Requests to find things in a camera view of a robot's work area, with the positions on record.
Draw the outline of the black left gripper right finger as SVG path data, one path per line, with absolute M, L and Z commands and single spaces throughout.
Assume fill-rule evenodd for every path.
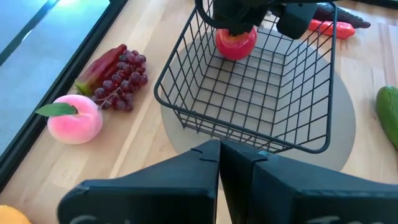
M 397 223 L 396 184 L 227 140 L 220 175 L 233 223 Z

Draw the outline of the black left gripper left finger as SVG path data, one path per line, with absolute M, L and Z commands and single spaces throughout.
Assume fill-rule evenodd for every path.
M 57 209 L 59 223 L 215 223 L 220 142 L 114 179 L 85 180 Z

